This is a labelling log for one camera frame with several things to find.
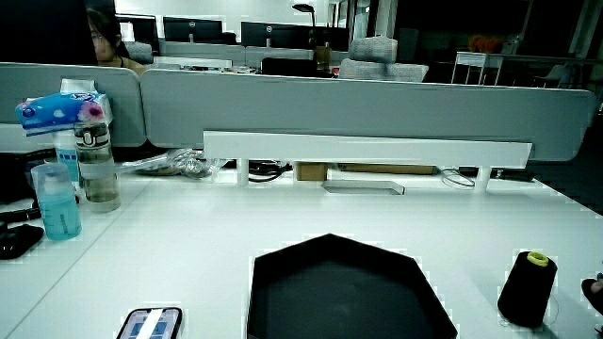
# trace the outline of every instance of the tissue packet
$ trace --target tissue packet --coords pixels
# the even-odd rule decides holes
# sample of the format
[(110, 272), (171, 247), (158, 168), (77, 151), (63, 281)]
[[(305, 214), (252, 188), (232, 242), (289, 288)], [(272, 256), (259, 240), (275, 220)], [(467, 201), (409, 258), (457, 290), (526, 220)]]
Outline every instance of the tissue packet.
[(28, 137), (73, 129), (80, 122), (109, 124), (113, 120), (108, 98), (97, 91), (27, 99), (15, 111)]

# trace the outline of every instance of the blue bottle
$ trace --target blue bottle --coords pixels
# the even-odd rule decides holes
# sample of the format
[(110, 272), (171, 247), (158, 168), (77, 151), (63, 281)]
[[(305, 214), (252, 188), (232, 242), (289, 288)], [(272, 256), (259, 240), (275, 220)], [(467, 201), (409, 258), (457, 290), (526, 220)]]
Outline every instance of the blue bottle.
[(73, 238), (82, 232), (67, 165), (44, 164), (31, 170), (46, 236), (53, 240)]

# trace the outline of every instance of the gray partition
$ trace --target gray partition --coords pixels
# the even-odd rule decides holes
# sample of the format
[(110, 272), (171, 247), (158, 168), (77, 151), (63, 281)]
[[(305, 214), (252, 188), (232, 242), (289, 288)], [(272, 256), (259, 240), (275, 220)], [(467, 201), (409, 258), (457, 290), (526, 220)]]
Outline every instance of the gray partition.
[(311, 60), (314, 52), (311, 50), (299, 50), (288, 48), (253, 47), (245, 48), (245, 64), (249, 67), (259, 69), (262, 59), (265, 57), (282, 57), (291, 59)]
[(245, 47), (212, 43), (172, 42), (160, 43), (163, 57), (197, 57), (207, 59), (232, 60), (233, 66), (245, 66)]
[(348, 55), (348, 52), (331, 51), (331, 66), (341, 65), (341, 61), (348, 58)]
[(0, 62), (0, 123), (20, 125), (15, 107), (26, 98), (59, 92), (63, 78), (94, 80), (108, 96), (114, 146), (137, 147), (146, 141), (139, 77), (129, 69)]
[(148, 138), (160, 147), (202, 148), (206, 129), (521, 141), (533, 143), (532, 160), (562, 161), (595, 114), (586, 90), (162, 70), (141, 87)]

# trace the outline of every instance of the yellow spool top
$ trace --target yellow spool top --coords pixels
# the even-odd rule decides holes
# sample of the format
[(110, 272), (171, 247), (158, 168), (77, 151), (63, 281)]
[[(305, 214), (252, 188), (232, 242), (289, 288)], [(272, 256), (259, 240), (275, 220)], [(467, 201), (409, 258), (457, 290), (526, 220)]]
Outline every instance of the yellow spool top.
[(538, 265), (538, 266), (542, 266), (542, 267), (546, 267), (548, 266), (548, 258), (539, 252), (530, 252), (528, 253), (528, 260), (530, 260), (531, 263)]

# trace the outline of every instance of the black spool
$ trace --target black spool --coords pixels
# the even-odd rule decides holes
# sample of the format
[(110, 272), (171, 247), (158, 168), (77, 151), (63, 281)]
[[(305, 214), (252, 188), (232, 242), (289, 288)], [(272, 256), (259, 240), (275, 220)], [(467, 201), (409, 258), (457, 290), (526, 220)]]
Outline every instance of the black spool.
[(528, 259), (529, 253), (534, 252), (524, 251), (517, 256), (498, 298), (498, 309), (515, 325), (537, 328), (543, 324), (557, 265), (540, 253), (534, 256), (542, 256), (548, 263), (534, 264)]

